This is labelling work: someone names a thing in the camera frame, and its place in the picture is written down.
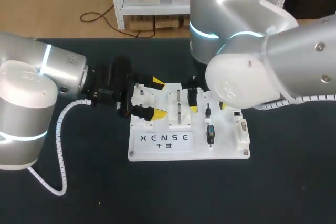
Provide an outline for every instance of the white spiral cable wrap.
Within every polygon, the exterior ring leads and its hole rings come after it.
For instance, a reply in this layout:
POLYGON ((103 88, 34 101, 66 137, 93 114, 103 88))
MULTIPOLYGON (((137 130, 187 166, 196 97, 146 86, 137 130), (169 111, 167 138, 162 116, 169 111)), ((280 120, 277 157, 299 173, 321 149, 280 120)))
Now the white spiral cable wrap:
POLYGON ((57 196, 62 196, 67 191, 67 175, 66 175, 66 172, 65 172, 65 166, 64 166, 64 161, 63 161, 63 154, 62 154, 62 146, 61 146, 61 127, 62 127, 62 121, 63 121, 63 118, 65 117, 65 115, 68 113, 68 111, 70 109, 72 109, 73 107, 77 106, 77 105, 91 105, 91 101, 90 100, 77 100, 77 101, 74 101, 74 102, 70 103, 68 106, 66 106, 63 109, 63 111, 61 112, 61 114, 59 115, 59 118, 57 120, 57 126, 56 126, 56 148, 57 148, 57 156, 58 156, 58 162, 59 162, 59 169, 60 169, 61 177, 62 177, 62 190, 61 191, 57 191, 57 190, 53 189, 50 185, 48 185, 47 182, 45 182, 45 180, 43 178, 41 178, 40 175, 38 175, 38 173, 32 167, 27 168, 34 175, 34 177, 37 178, 38 181, 40 181, 40 183, 45 188, 47 188, 50 192, 52 192, 53 194, 55 194, 57 196))
MULTIPOLYGON (((295 100, 298 100, 300 102, 314 102, 314 101, 336 101, 336 95, 312 95, 310 97, 296 97, 295 100)), ((259 106, 254 107, 257 110, 272 110, 281 108, 284 106, 291 105, 291 103, 288 100, 282 100, 278 102, 273 102, 269 104, 262 104, 259 106)))

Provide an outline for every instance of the yellow tape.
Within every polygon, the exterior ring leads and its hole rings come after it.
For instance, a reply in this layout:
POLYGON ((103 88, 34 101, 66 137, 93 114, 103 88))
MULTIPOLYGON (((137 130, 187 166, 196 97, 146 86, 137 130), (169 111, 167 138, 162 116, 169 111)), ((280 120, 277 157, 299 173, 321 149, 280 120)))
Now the yellow tape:
POLYGON ((164 83, 162 81, 160 81, 158 78, 156 78, 154 76, 153 76, 153 82, 164 85, 164 83))
POLYGON ((195 113, 198 112, 198 106, 192 106, 192 107, 190 107, 190 109, 195 113))
POLYGON ((151 121, 156 121, 156 120, 160 120, 165 118, 167 115, 167 112, 164 110, 158 110, 158 109, 154 109, 154 115, 152 117, 151 121))

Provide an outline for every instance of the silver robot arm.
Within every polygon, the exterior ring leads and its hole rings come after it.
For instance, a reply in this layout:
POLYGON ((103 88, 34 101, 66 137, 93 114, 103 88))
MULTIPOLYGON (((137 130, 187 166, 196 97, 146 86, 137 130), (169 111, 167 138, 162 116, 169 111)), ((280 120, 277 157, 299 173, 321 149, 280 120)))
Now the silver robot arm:
POLYGON ((86 58, 31 39, 0 33, 0 169, 37 160, 59 96, 75 98, 86 58))
POLYGON ((24 169, 37 160, 57 97, 83 93, 86 105, 115 106, 121 117, 164 117, 164 111, 132 105, 135 83, 164 88, 157 78, 132 72, 126 57, 87 66, 82 55, 0 33, 0 169, 24 169))
POLYGON ((266 0, 191 0, 192 54, 208 88, 235 108, 335 100, 335 29, 334 15, 298 27, 266 0))

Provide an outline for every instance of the black connector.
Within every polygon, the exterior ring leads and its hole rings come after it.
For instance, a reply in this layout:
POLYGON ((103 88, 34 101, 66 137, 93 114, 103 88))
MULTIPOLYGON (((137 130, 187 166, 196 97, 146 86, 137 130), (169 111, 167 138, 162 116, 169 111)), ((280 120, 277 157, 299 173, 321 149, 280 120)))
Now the black connector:
POLYGON ((205 110, 205 118, 210 118, 211 116, 211 109, 210 109, 210 103, 208 103, 208 107, 205 110))
POLYGON ((206 138, 209 145, 213 145, 215 143, 215 127, 213 125, 208 126, 206 131, 206 138))

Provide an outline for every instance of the metal rod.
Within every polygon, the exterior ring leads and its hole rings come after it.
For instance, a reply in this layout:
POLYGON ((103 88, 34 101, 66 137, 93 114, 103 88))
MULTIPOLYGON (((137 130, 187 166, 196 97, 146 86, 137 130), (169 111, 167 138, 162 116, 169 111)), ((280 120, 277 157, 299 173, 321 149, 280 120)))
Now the metal rod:
POLYGON ((179 125, 182 124, 182 118, 181 118, 181 117, 182 117, 182 115, 181 115, 181 113, 179 112, 179 113, 178 113, 178 122, 177 122, 179 125))
POLYGON ((178 89, 177 91, 177 101, 180 102, 181 101, 181 91, 178 89))

